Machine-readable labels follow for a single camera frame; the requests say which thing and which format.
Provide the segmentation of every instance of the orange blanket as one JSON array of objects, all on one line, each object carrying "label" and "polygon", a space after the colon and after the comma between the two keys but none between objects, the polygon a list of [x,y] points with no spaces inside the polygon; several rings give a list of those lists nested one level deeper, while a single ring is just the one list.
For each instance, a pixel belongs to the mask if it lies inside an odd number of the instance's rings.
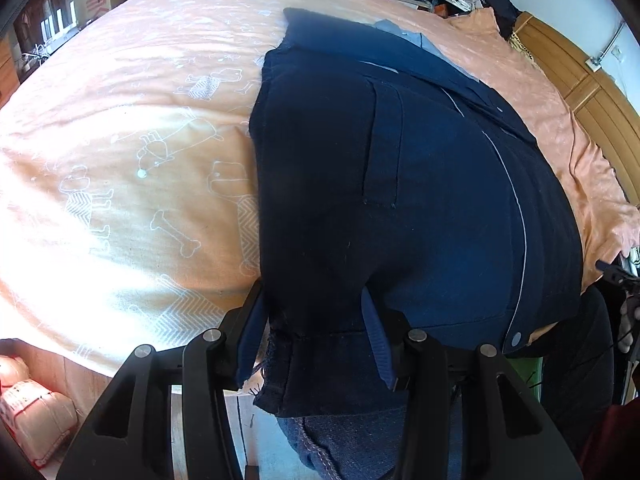
[{"label": "orange blanket", "polygon": [[130,0],[0,110],[0,337],[113,374],[137,345],[184,344],[242,303],[259,269],[248,120],[284,7],[392,20],[497,89],[571,201],[584,286],[597,258],[639,243],[608,162],[491,10],[445,21],[388,0]]}]

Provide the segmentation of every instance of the white wall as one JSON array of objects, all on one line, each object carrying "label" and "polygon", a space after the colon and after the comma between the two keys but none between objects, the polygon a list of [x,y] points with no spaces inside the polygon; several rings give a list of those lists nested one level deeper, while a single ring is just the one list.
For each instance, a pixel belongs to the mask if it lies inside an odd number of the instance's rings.
[{"label": "white wall", "polygon": [[[511,1],[558,30],[589,56],[597,56],[609,44],[622,19],[611,0]],[[609,53],[602,67],[640,113],[640,46],[628,27],[616,45],[622,51],[622,63]]]}]

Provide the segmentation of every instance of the hand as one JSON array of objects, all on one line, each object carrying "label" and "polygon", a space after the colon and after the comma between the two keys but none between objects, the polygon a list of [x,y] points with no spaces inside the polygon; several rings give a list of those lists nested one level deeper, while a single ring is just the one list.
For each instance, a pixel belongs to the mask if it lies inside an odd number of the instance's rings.
[{"label": "hand", "polygon": [[631,322],[627,316],[628,309],[634,309],[634,318],[636,322],[640,321],[640,298],[637,296],[629,296],[626,298],[625,303],[620,307],[620,314],[622,314],[622,319],[620,319],[620,328],[618,329],[618,339],[620,339],[623,335],[626,336],[618,342],[618,348],[623,354],[626,354],[631,350],[631,347],[634,344],[634,338],[631,334],[627,334],[631,330]]}]

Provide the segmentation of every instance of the dark pants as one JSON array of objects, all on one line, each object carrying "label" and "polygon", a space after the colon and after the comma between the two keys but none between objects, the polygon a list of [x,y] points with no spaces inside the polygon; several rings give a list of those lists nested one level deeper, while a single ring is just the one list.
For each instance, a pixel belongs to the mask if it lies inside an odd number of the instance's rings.
[{"label": "dark pants", "polygon": [[[592,427],[611,405],[611,345],[607,307],[598,289],[591,285],[581,297],[578,316],[561,321],[530,346],[509,355],[545,358],[542,405],[574,454],[580,453]],[[449,480],[460,478],[461,471],[459,408],[458,402],[451,415]],[[376,480],[395,463],[404,409],[367,415],[280,418],[278,422],[302,462],[323,479]]]}]

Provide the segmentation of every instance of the headboard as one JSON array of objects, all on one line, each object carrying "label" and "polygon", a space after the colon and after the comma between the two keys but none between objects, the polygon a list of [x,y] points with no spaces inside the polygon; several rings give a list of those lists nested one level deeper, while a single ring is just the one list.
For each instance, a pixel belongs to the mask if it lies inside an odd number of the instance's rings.
[{"label": "headboard", "polygon": [[523,12],[514,32],[558,88],[584,131],[616,170],[632,204],[640,203],[640,116],[612,79],[554,28]]}]

